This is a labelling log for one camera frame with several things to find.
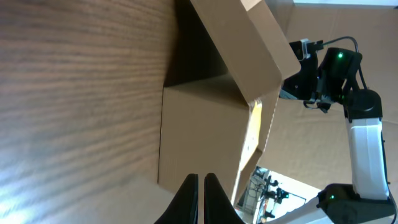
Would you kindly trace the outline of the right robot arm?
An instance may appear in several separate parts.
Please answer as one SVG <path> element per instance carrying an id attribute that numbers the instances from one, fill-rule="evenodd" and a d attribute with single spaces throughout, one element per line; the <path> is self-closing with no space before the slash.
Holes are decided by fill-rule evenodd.
<path id="1" fill-rule="evenodd" d="M 397 205 L 387 181 L 381 98 L 356 79 L 363 56 L 357 50 L 332 47 L 319 63 L 320 49 L 310 43 L 294 50 L 301 69 L 284 80 L 279 96 L 324 113 L 333 103 L 343 106 L 352 183 L 327 185 L 274 223 L 366 223 L 396 217 Z"/>

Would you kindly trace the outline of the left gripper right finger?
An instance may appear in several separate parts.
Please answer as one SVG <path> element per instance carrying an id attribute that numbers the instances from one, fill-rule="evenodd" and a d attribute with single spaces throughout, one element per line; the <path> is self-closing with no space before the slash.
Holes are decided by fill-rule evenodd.
<path id="1" fill-rule="evenodd" d="M 204 181 L 204 224 L 244 224 L 214 173 Z"/>

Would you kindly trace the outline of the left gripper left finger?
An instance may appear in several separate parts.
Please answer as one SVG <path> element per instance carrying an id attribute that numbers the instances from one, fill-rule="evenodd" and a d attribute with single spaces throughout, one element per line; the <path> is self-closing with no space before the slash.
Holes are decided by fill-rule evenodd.
<path id="1" fill-rule="evenodd" d="M 197 224 L 198 175 L 188 174 L 155 224 Z"/>

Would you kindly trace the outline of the cardboard box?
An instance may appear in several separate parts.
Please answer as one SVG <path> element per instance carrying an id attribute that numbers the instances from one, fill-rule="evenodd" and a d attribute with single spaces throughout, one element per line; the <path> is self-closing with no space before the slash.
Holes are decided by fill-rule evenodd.
<path id="1" fill-rule="evenodd" d="M 265 150 L 283 81 L 300 70 L 285 34 L 292 1 L 177 1 L 164 83 L 159 185 L 217 175 L 236 203 Z"/>

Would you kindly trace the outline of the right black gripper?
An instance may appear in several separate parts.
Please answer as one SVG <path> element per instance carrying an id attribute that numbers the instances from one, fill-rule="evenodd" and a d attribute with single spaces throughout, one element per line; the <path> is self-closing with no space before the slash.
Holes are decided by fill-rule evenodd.
<path id="1" fill-rule="evenodd" d="M 298 73 L 284 80 L 279 97 L 285 100 L 317 101 L 317 54 L 311 54 L 310 58 L 300 61 L 300 65 Z"/>

